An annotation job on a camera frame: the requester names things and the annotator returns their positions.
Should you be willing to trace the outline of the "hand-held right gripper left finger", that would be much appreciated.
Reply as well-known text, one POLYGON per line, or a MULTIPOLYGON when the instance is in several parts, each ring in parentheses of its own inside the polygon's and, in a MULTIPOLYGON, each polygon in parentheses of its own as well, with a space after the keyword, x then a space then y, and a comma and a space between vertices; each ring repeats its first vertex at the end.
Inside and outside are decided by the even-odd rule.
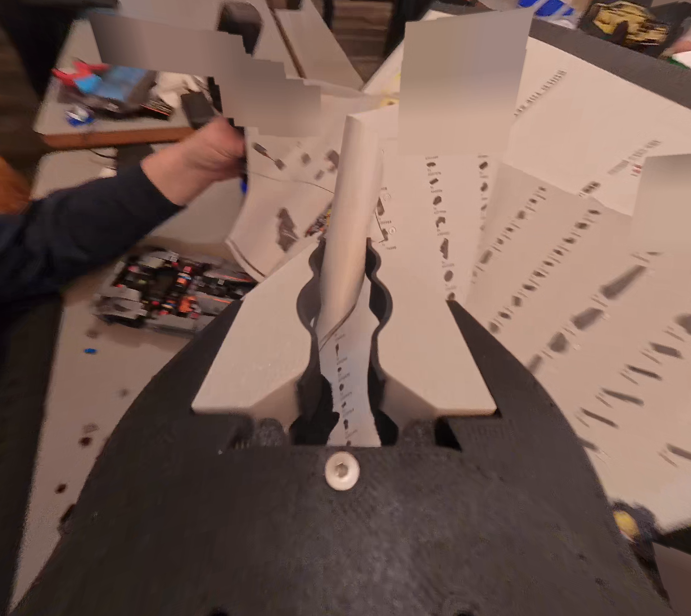
POLYGON ((191 407, 278 422, 297 445, 327 445, 338 415, 316 323, 324 244, 307 244, 242 300, 191 407))

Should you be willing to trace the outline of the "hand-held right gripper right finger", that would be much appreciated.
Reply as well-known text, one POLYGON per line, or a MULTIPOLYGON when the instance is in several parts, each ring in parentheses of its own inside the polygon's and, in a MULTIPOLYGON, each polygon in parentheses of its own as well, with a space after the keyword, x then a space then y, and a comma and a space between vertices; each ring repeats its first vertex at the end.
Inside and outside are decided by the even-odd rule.
POLYGON ((367 241, 368 308, 377 320, 370 342, 368 405, 381 446, 409 425, 488 418, 497 404, 434 278, 410 259, 367 241))

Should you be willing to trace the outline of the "thick lego instruction booklet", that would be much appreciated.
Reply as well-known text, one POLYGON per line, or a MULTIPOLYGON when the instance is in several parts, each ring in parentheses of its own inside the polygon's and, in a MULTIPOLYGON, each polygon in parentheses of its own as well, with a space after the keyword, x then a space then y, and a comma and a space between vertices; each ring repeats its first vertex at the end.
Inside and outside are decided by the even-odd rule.
POLYGON ((434 278, 449 307, 556 396, 614 501, 663 527, 690 518, 690 258, 629 250, 631 217, 556 185, 561 166, 606 175, 623 145, 594 127, 595 90, 659 100, 534 38, 470 55, 410 24, 393 103, 343 123, 316 323, 321 372, 356 421, 377 320, 367 241, 434 278))

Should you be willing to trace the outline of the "person's left forearm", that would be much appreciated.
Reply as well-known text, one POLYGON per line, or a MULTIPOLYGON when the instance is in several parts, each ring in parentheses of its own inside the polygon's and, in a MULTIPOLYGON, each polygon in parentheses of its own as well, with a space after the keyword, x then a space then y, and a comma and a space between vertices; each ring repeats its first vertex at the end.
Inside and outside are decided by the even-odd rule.
POLYGON ((33 200, 22 213, 3 214, 1 304, 57 292, 120 257, 182 209, 136 165, 33 200))

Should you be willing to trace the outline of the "grey lego car model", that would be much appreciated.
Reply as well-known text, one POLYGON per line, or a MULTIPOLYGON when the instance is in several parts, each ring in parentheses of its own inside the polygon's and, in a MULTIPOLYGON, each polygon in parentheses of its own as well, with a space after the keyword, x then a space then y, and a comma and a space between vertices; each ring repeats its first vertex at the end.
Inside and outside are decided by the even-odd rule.
POLYGON ((117 260, 94 294, 92 311, 108 325, 190 338, 256 285, 222 259, 149 246, 117 260))

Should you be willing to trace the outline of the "scattered loose lego pieces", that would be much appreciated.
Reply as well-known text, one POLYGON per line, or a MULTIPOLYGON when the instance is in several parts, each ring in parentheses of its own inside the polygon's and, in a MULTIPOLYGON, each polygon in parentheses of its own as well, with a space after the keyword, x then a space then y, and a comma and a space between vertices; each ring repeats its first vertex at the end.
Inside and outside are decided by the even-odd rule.
POLYGON ((61 358, 54 413, 59 524, 69 516, 96 458, 135 395, 129 357, 130 350, 113 342, 105 330, 91 329, 61 358))

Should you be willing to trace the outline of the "person's left hand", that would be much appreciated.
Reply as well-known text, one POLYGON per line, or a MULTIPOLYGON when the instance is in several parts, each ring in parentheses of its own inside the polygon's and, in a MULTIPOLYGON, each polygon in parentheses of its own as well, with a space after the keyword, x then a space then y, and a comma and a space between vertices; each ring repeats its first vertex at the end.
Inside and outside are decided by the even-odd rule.
POLYGON ((192 135, 150 154, 141 168, 148 180, 176 206, 186 206, 212 185, 245 174, 245 135, 216 118, 192 135))

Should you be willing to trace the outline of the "grey background table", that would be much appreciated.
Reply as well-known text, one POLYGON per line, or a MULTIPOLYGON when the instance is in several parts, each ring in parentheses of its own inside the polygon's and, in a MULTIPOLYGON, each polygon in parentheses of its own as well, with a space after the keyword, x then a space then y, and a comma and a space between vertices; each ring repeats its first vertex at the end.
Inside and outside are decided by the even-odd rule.
MULTIPOLYGON (((90 63, 99 61, 91 25, 85 20, 72 24, 58 56, 57 68, 72 70, 74 59, 90 63)), ((65 92, 60 82, 52 77, 32 125, 33 130, 52 150, 170 143, 187 137, 193 131, 181 110, 174 111, 168 120, 98 117, 85 126, 72 126, 66 117, 66 110, 72 104, 72 95, 65 92)))

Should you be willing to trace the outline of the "red and blue tools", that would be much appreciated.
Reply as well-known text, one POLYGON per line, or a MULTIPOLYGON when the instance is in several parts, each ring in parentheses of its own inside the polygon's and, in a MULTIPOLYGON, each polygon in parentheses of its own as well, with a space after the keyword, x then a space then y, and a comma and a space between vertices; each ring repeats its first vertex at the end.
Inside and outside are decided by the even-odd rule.
POLYGON ((71 126, 101 117, 168 121, 174 111, 158 97, 158 73, 152 70, 74 60, 71 70, 54 68, 51 73, 66 96, 64 113, 71 126))

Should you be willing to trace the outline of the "yellow and black tool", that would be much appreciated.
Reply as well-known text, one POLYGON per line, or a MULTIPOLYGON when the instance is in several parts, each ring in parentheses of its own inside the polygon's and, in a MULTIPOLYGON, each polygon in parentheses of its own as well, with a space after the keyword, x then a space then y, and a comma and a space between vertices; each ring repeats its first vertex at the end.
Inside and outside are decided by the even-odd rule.
POLYGON ((655 591, 678 614, 690 612, 690 527, 663 532, 651 511, 616 501, 615 524, 655 591))

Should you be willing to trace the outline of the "yellow and black bag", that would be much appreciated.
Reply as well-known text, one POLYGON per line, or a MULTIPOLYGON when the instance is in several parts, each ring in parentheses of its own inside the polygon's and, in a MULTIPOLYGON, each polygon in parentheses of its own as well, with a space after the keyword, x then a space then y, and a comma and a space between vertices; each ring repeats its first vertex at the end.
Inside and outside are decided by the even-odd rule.
POLYGON ((662 51, 671 40, 672 26, 647 8, 630 1, 596 3, 585 17, 605 40, 635 51, 662 51))

